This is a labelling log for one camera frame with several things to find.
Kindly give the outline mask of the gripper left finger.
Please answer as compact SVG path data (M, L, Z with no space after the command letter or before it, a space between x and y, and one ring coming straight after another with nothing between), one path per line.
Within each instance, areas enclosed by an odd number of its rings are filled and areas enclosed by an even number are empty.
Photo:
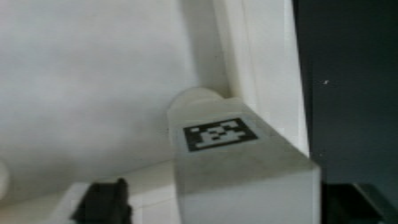
M94 183L71 214L74 224L133 224L131 214L126 180Z

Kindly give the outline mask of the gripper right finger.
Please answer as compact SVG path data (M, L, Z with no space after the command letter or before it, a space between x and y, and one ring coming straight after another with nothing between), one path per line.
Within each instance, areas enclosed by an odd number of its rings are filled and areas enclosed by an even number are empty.
M398 209L373 185L321 185L321 224L398 224Z

